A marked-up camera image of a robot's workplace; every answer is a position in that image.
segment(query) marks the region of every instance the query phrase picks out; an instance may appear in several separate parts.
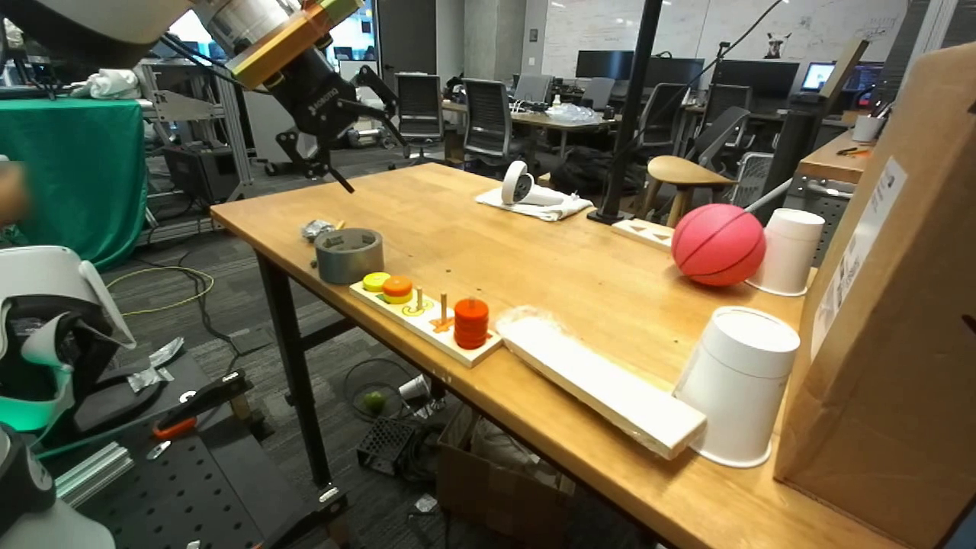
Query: green object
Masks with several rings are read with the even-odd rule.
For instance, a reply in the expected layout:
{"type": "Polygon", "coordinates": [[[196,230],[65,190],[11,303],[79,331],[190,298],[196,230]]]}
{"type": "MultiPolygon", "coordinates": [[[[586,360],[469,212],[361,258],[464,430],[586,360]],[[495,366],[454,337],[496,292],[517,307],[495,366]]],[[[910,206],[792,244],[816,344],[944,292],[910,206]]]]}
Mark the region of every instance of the green object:
{"type": "Polygon", "coordinates": [[[102,268],[137,246],[147,218],[137,101],[0,101],[0,153],[25,164],[33,200],[4,244],[65,244],[102,268]]]}
{"type": "Polygon", "coordinates": [[[389,410],[389,396],[383,389],[367,389],[361,396],[361,410],[369,415],[369,417],[380,417],[385,410],[389,410]]]}
{"type": "Polygon", "coordinates": [[[20,434],[52,427],[65,415],[65,410],[74,406],[69,369],[55,366],[55,384],[59,389],[52,401],[0,396],[0,423],[20,434]]]}

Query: wooden stool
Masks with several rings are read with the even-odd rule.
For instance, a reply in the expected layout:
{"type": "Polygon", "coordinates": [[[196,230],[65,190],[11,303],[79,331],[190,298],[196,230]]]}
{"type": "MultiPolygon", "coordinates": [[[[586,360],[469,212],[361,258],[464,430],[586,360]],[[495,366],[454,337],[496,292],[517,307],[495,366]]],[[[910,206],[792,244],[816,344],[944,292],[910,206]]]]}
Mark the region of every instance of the wooden stool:
{"type": "Polygon", "coordinates": [[[728,178],[707,171],[691,158],[682,156],[657,156],[647,161],[647,191],[645,191],[645,203],[640,203],[640,218],[650,218],[653,200],[658,199],[662,186],[677,186],[677,194],[670,200],[670,215],[667,215],[667,225],[677,225],[682,218],[691,212],[692,203],[692,191],[707,186],[707,190],[722,190],[731,186],[728,178]]]}

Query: white foam block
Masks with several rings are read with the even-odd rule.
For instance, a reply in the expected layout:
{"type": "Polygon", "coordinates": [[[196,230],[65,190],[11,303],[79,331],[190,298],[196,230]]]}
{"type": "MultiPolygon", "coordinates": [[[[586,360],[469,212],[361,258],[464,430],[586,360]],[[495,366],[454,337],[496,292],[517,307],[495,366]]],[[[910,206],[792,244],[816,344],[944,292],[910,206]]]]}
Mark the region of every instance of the white foam block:
{"type": "Polygon", "coordinates": [[[586,206],[593,206],[593,200],[581,199],[581,194],[565,194],[563,203],[514,203],[507,206],[504,199],[502,199],[502,190],[488,190],[481,194],[476,194],[480,203],[488,203],[488,206],[502,206],[502,212],[517,212],[521,218],[536,218],[536,219],[547,219],[547,222],[557,222],[557,219],[569,219],[586,206]]]}
{"type": "Polygon", "coordinates": [[[647,222],[647,219],[620,219],[620,222],[614,222],[614,230],[636,236],[640,240],[658,244],[658,246],[670,246],[670,237],[675,237],[670,225],[658,225],[658,222],[647,222]]]}
{"type": "Polygon", "coordinates": [[[535,307],[496,320],[507,348],[653,454],[670,460],[704,427],[704,415],[629,369],[603,360],[535,307]]]}

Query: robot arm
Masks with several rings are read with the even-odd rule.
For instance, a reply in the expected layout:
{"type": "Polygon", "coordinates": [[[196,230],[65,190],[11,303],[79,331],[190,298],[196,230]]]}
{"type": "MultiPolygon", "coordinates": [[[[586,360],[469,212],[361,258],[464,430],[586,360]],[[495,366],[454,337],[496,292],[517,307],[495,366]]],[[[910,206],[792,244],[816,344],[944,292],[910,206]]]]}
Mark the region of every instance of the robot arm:
{"type": "Polygon", "coordinates": [[[361,73],[357,82],[374,88],[389,103],[369,110],[319,50],[361,8],[361,0],[0,0],[0,13],[25,33],[92,69],[137,63],[190,8],[231,55],[235,82],[276,94],[295,118],[295,129],[278,134],[278,143],[304,178],[333,175],[350,190],[333,169],[329,146],[357,115],[383,118],[402,143],[392,124],[392,88],[371,69],[361,73]],[[312,134],[319,146],[299,153],[299,134],[312,134]]]}

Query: metal table leg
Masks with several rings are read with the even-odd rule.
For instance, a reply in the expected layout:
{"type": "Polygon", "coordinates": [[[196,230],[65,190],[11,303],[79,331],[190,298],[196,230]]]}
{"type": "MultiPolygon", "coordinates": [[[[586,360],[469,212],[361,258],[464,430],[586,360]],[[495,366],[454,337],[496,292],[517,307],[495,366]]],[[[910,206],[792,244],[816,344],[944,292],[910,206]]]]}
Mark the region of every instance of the metal table leg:
{"type": "Polygon", "coordinates": [[[563,129],[563,131],[557,131],[557,158],[565,161],[569,156],[571,156],[571,131],[563,129]]]}
{"type": "Polygon", "coordinates": [[[303,331],[299,331],[299,316],[295,316],[291,279],[276,261],[269,261],[262,252],[256,252],[256,261],[260,261],[266,298],[273,307],[276,340],[280,348],[280,366],[283,366],[288,388],[294,396],[295,415],[299,415],[312,478],[319,487],[329,487],[333,473],[329,473],[326,446],[325,446],[325,434],[322,434],[319,413],[313,413],[313,393],[312,393],[312,378],[308,378],[308,362],[304,362],[304,343],[303,343],[303,331]]]}

